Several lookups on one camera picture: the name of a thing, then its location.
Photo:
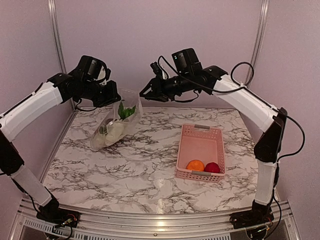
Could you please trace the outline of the clear zip top bag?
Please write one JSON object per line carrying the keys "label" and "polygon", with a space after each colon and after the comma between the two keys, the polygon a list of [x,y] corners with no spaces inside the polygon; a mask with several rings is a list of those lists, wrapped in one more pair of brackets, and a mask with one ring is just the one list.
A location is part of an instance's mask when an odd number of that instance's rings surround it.
{"label": "clear zip top bag", "polygon": [[121,100],[114,103],[90,139],[95,149],[110,147],[125,136],[132,134],[143,117],[141,98],[137,91],[120,88]]}

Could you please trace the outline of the white long toy vegetable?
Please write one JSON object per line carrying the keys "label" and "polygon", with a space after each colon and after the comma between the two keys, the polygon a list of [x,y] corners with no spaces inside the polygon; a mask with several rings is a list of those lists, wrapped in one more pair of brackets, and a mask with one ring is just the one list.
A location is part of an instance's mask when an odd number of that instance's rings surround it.
{"label": "white long toy vegetable", "polygon": [[104,144],[106,147],[116,143],[124,132],[125,125],[122,121],[111,121],[103,126]]}

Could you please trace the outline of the pink plastic basket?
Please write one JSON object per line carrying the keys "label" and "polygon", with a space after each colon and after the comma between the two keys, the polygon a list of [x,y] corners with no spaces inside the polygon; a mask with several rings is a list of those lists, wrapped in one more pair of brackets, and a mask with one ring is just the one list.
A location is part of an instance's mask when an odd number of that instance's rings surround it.
{"label": "pink plastic basket", "polygon": [[[215,162],[220,173],[186,169],[192,160],[200,160],[204,166]],[[179,179],[218,183],[226,174],[223,133],[220,128],[206,125],[187,124],[181,126],[176,174]]]}

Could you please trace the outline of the orange toy fruit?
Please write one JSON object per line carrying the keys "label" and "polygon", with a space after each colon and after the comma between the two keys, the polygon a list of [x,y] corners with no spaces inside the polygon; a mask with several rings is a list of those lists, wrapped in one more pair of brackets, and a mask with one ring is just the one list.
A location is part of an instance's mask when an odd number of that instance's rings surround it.
{"label": "orange toy fruit", "polygon": [[186,169],[191,171],[203,172],[205,169],[205,165],[203,164],[202,161],[195,159],[195,160],[191,160],[187,164]]}

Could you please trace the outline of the dark red toy fruit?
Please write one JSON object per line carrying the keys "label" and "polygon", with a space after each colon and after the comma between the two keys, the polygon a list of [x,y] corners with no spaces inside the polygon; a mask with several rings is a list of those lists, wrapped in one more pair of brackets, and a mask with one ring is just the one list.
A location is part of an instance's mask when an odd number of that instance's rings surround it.
{"label": "dark red toy fruit", "polygon": [[209,162],[205,168],[204,168],[205,172],[208,173],[215,173],[215,174],[219,174],[221,172],[221,169],[219,167],[219,165],[215,162]]}

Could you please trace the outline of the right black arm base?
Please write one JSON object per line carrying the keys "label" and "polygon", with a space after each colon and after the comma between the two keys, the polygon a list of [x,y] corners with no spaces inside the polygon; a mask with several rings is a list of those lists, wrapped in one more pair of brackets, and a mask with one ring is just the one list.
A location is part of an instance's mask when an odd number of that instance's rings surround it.
{"label": "right black arm base", "polygon": [[259,210],[246,210],[232,213],[229,221],[234,229],[241,229],[272,222],[274,219],[271,210],[268,210],[266,214]]}

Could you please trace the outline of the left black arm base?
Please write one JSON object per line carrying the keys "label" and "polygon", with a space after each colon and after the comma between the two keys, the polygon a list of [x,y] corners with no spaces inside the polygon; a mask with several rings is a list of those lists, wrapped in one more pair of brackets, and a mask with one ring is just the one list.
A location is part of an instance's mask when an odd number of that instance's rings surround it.
{"label": "left black arm base", "polygon": [[37,219],[56,224],[59,227],[62,227],[64,222],[71,219],[72,221],[67,225],[71,226],[72,228],[77,227],[79,217],[80,213],[78,211],[63,208],[57,208],[54,212],[51,213],[45,212],[44,210],[39,210],[39,212],[36,214]]}

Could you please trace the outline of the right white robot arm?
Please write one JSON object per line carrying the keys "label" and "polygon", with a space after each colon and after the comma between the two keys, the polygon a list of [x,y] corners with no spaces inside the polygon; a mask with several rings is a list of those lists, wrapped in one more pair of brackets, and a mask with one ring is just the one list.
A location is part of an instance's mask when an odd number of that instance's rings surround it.
{"label": "right white robot arm", "polygon": [[262,131],[254,147],[254,155],[258,163],[257,190],[254,198],[257,206],[247,214],[247,219],[252,224],[260,223],[267,216],[265,206],[271,203],[273,197],[277,160],[287,111],[284,108],[277,109],[245,85],[235,83],[226,71],[215,65],[177,74],[168,79],[163,78],[158,66],[153,67],[153,72],[155,77],[142,89],[139,93],[140,97],[165,103],[174,101],[176,96],[181,96],[188,91],[204,91],[236,108]]}

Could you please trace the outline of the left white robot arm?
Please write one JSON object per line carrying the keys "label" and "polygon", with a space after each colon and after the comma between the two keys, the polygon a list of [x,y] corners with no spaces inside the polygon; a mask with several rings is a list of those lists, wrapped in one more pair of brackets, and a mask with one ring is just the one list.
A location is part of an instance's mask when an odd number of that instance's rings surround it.
{"label": "left white robot arm", "polygon": [[0,115],[0,170],[28,193],[53,223],[64,216],[59,202],[25,166],[13,140],[42,114],[70,99],[90,100],[95,108],[102,108],[121,97],[113,80],[102,85],[97,80],[88,80],[84,73],[77,76],[58,73]]}

